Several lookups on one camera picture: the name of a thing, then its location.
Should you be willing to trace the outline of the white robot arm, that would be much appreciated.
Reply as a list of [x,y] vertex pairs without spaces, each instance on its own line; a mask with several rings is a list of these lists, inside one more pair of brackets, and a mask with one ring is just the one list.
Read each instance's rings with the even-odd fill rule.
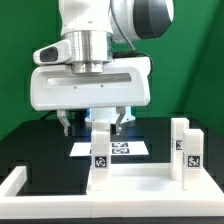
[[113,44],[161,37],[174,18],[173,0],[58,0],[61,40],[37,50],[31,76],[31,105],[54,110],[67,136],[74,129],[67,113],[89,109],[115,131],[129,106],[150,102],[149,55]]

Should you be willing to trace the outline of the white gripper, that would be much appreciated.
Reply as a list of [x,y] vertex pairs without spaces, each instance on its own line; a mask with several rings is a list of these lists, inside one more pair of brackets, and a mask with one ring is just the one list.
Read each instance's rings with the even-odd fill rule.
[[37,111],[58,110],[64,134],[72,134],[66,110],[117,107],[114,133],[125,117],[123,106],[144,106],[150,101],[148,57],[115,59],[104,72],[73,74],[69,65],[43,66],[31,76],[31,105]]

